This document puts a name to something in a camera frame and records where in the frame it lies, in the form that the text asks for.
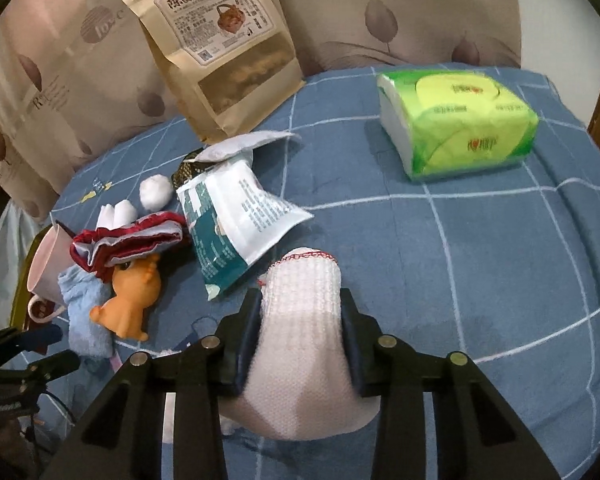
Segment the green tissue packaging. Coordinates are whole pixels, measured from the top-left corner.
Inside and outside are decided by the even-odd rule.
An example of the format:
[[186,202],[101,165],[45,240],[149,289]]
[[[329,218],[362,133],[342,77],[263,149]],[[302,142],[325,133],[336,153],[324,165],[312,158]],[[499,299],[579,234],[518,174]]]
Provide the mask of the green tissue packaging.
[[481,170],[528,155],[538,116],[481,73],[380,73],[380,121],[412,179]]

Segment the cable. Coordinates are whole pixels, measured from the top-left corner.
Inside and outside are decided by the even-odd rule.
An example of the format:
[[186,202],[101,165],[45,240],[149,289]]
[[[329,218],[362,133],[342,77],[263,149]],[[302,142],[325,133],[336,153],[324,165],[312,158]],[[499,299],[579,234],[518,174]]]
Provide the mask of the cable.
[[33,431],[35,431],[35,430],[33,430],[33,426],[29,426],[26,430],[20,430],[20,434],[26,439],[27,442],[32,443],[39,450],[44,451],[46,454],[53,456],[54,452],[51,451],[48,447],[45,447],[42,444],[40,444],[37,441],[35,435],[32,434]]
[[58,404],[60,404],[60,406],[62,406],[62,409],[66,413],[66,416],[69,418],[69,421],[71,422],[71,424],[73,426],[75,426],[76,419],[75,419],[74,414],[69,409],[69,407],[64,402],[62,402],[62,400],[60,400],[60,397],[58,397],[56,394],[51,393],[49,390],[45,390],[43,393],[46,396],[51,397],[53,400],[55,400],[55,402],[57,402]]
[[40,450],[38,449],[38,443],[36,441],[36,428],[34,427],[35,421],[33,420],[33,413],[29,415],[30,425],[30,436],[33,443],[34,449],[34,463],[36,465],[36,478],[40,478],[42,475],[42,460],[40,459]]

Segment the grid pattern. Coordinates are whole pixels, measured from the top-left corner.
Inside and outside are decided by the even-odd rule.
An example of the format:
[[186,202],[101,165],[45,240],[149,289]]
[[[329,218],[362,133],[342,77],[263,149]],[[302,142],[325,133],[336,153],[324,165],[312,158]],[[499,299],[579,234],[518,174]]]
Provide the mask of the grid pattern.
[[[297,132],[301,142],[259,148],[254,172],[265,189],[315,215],[273,254],[298,246],[329,251],[339,260],[344,286],[383,330],[419,351],[469,353],[562,477],[576,480],[600,450],[600,152],[547,78],[481,68],[540,116],[533,153],[510,168],[410,182],[379,125],[376,70],[311,78],[263,123]],[[182,119],[120,144],[76,175],[52,217],[80,230],[94,227],[104,203],[129,198],[142,211],[142,179],[170,175],[199,145]],[[112,186],[82,203],[97,182]],[[169,205],[177,207],[175,200]],[[150,314],[151,339],[142,349],[157,355],[192,332],[213,332],[272,257],[213,303],[205,299],[195,262],[177,269]],[[65,318],[59,324],[67,330]],[[133,341],[116,343],[123,359],[139,348]],[[78,413],[110,375],[94,369],[55,385]],[[59,423],[64,435],[66,422],[59,417]],[[371,424],[314,443],[239,431],[224,443],[230,478],[368,478],[375,429]],[[431,439],[428,450],[433,475]],[[167,462],[169,453],[165,446]]]

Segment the pink mug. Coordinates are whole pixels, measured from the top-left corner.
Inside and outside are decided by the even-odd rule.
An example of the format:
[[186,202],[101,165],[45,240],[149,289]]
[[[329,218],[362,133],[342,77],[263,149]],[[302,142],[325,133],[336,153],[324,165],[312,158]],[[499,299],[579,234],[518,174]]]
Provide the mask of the pink mug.
[[[29,275],[27,277],[27,290],[33,293],[27,309],[29,317],[36,323],[46,323],[58,316],[66,309],[61,306],[64,303],[60,286],[58,285],[59,274],[74,264],[69,248],[72,238],[67,232],[54,224],[42,238],[36,254],[33,255]],[[53,301],[60,307],[46,317],[37,318],[31,315],[31,308],[39,301]]]

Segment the logo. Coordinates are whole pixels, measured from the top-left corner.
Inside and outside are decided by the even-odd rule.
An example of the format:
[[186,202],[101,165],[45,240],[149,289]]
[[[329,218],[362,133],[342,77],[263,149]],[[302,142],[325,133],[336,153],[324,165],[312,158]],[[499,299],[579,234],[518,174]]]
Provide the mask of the logo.
[[116,20],[121,20],[124,10],[121,9],[115,14],[107,7],[93,7],[84,18],[80,27],[80,35],[87,43],[100,43],[109,31],[116,24]]
[[472,85],[451,85],[451,89],[456,94],[466,94],[467,92],[471,92],[473,94],[481,94],[483,92],[482,88],[479,86]]
[[498,142],[496,137],[483,137],[481,139],[471,139],[466,148],[469,152],[490,152]]

